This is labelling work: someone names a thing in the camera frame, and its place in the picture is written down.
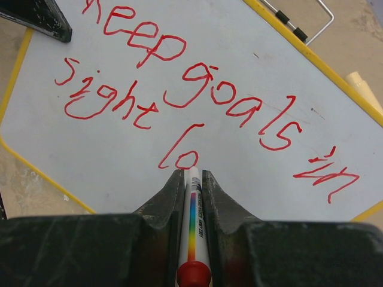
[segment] concrete floor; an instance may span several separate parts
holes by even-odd
[[[273,0],[306,34],[327,21],[314,0]],[[310,46],[340,76],[359,71],[383,105],[383,28],[365,0],[325,0],[335,22]],[[0,99],[25,29],[0,19]],[[87,213],[0,146],[0,192],[9,218]],[[366,220],[383,229],[383,210]]]

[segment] red marker cap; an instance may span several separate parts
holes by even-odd
[[[209,267],[199,261],[187,261],[177,271],[180,287],[209,287],[211,272]]]

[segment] marker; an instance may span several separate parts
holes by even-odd
[[[180,287],[208,287],[211,281],[208,242],[202,210],[201,177],[196,167],[185,171],[186,190],[181,229],[177,283]]]

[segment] whiteboard surface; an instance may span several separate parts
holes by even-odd
[[[89,3],[93,4],[82,14],[85,0],[57,0],[73,28],[72,42],[64,45],[33,34],[1,124],[1,136],[11,149],[83,203],[100,213],[133,212],[162,188],[176,168],[177,158],[189,151],[194,152],[183,157],[180,166],[191,166],[197,153],[197,167],[211,170],[226,193],[261,219],[350,220],[383,199],[379,184],[381,126],[244,2],[100,0],[98,24],[97,1]],[[130,45],[131,32],[104,35],[110,11],[124,5],[135,10],[135,17],[112,15],[107,33],[133,31],[142,22],[153,22],[158,25],[158,35],[135,36]],[[133,13],[127,8],[114,12],[130,18]],[[144,25],[137,32],[153,35],[154,31],[153,25]],[[153,52],[161,35],[184,39],[187,46],[183,54],[162,60],[176,55],[183,45],[168,38]],[[148,53],[152,55],[137,68]],[[62,83],[71,74],[66,57],[79,63],[68,60],[75,74],[58,86],[55,80]],[[214,79],[187,107],[166,104],[165,90],[169,102],[183,105],[202,88],[206,77],[182,79],[186,69],[197,63],[218,67],[209,68]],[[206,71],[200,66],[187,77],[203,75]],[[93,77],[89,92],[70,98],[89,77]],[[115,111],[113,107],[136,80],[132,92],[135,106],[122,120],[131,101]],[[236,96],[230,103],[217,105],[211,86],[217,101],[229,101],[232,96],[229,86],[217,91],[221,81],[235,85]],[[106,96],[98,96],[101,85],[116,89],[117,95],[104,87],[101,93]],[[296,96],[295,102],[259,135],[288,107],[292,101],[289,95]],[[78,99],[67,112],[86,118],[114,96],[103,112],[88,120],[64,112],[65,105]],[[248,114],[230,115],[245,112],[259,102],[248,100],[228,109],[248,97],[263,103],[240,128]],[[149,108],[153,102],[158,112],[138,118],[144,111],[137,105]],[[137,125],[151,128],[134,126],[137,118]],[[276,135],[293,122],[302,132],[290,124],[281,134],[291,141],[290,146],[279,151],[261,146],[260,139],[271,148],[288,144]],[[193,127],[160,165],[168,167],[159,168],[172,146],[194,124],[204,126]],[[333,146],[333,155],[324,158]],[[316,157],[327,161],[317,161]],[[336,176],[345,167],[343,173],[353,176]],[[315,169],[319,170],[302,174]],[[328,203],[332,191],[354,179]]]

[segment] beige pipe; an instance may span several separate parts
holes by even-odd
[[[383,108],[376,99],[366,81],[363,81],[358,72],[353,72],[345,77],[345,81],[353,87],[364,99],[383,115]]]

